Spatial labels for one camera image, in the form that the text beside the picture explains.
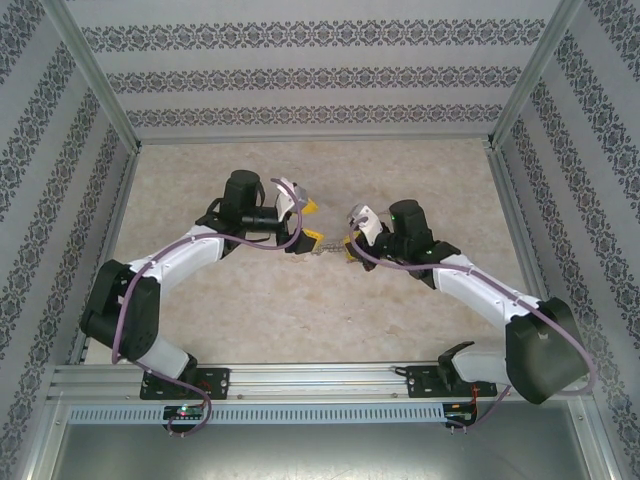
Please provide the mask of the grey metal panel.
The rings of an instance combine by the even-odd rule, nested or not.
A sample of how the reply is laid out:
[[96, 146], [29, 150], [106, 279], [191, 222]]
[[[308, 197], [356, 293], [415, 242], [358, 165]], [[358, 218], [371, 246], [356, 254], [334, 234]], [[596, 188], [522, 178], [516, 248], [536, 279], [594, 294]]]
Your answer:
[[543, 434], [498, 421], [468, 434], [434, 424], [210, 426], [175, 439], [158, 426], [70, 425], [36, 480], [618, 480], [564, 420]]

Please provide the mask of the aluminium side rail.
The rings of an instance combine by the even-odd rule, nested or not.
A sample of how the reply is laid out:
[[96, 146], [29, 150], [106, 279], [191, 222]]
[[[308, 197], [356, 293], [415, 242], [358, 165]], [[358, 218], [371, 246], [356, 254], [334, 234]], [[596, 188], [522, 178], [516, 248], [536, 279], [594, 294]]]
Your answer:
[[[532, 308], [538, 308], [540, 301], [547, 298], [547, 291], [536, 262], [515, 190], [501, 152], [486, 145], [485, 153], [520, 272], [524, 279], [524, 288], [520, 289], [520, 292], [525, 295], [523, 301], [529, 303]], [[515, 322], [506, 327], [506, 333], [507, 357], [514, 353], [517, 357], [522, 360], [527, 359], [527, 362], [532, 364], [534, 360], [544, 360], [546, 355], [550, 353], [549, 347], [553, 340], [553, 330], [529, 310], [518, 314], [515, 317]]]
[[[111, 259], [116, 250], [116, 245], [119, 237], [119, 233], [121, 230], [121, 225], [124, 219], [124, 215], [127, 208], [127, 202], [130, 196], [132, 184], [134, 181], [136, 168], [139, 162], [140, 152], [142, 150], [142, 146], [138, 145], [137, 149], [131, 153], [127, 159], [126, 168], [123, 170], [121, 175], [121, 182], [119, 184], [117, 190], [117, 196], [114, 199], [114, 203], [112, 205], [111, 216], [109, 217], [107, 223], [107, 230], [103, 235], [102, 247], [99, 252], [99, 256], [97, 258], [94, 272], [90, 278], [89, 290], [85, 295], [85, 298], [82, 303], [82, 308], [80, 310], [80, 316], [78, 320], [82, 319], [82, 316], [85, 312], [86, 306], [91, 296], [91, 292], [93, 286], [96, 282], [99, 270], [101, 266], [109, 259]], [[80, 329], [80, 323], [77, 323], [76, 330], [74, 331], [74, 335], [72, 337], [72, 343], [70, 350], [68, 352], [68, 356], [66, 358], [66, 365], [77, 365], [84, 362], [86, 358], [85, 353], [85, 345], [86, 345], [86, 335]]]

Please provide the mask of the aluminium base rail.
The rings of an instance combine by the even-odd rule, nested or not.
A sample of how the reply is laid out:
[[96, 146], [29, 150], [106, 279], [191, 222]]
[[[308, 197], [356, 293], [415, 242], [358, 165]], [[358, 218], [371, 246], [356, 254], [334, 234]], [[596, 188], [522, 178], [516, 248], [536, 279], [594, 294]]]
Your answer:
[[[406, 380], [391, 364], [204, 365], [230, 370], [225, 400], [324, 401], [410, 398]], [[139, 399], [144, 372], [133, 365], [57, 367], [46, 398], [104, 403]]]

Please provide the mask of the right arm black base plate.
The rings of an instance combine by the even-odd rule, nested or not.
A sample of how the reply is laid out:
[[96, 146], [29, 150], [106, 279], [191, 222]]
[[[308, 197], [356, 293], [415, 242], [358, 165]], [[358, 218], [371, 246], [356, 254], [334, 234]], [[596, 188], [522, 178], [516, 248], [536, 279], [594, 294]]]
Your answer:
[[480, 398], [498, 396], [498, 389], [494, 383], [469, 383], [459, 378], [455, 378], [452, 383], [446, 383], [445, 376], [437, 365], [397, 367], [395, 373], [405, 378], [410, 398], [471, 398], [473, 394]]

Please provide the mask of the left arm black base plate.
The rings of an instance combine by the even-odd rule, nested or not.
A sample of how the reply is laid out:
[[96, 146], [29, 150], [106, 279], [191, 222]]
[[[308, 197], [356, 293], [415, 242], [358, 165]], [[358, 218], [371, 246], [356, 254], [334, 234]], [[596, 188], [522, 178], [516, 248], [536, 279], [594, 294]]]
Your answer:
[[[204, 391], [212, 400], [225, 400], [230, 383], [230, 370], [226, 368], [197, 367], [179, 380]], [[191, 389], [175, 385], [157, 376], [145, 373], [139, 397], [142, 400], [202, 400], [202, 396]]]

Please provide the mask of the aluminium frame post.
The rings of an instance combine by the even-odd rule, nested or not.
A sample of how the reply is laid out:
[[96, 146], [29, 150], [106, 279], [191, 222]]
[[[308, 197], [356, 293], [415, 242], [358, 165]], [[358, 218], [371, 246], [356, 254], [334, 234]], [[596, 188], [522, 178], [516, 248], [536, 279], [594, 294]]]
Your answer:
[[65, 0], [39, 0], [129, 153], [140, 140]]
[[531, 91], [537, 85], [546, 65], [553, 56], [554, 50], [571, 24], [582, 2], [583, 0], [559, 0], [493, 131], [488, 135], [487, 140], [483, 142], [487, 152], [494, 151], [505, 141], [512, 125], [517, 120]]

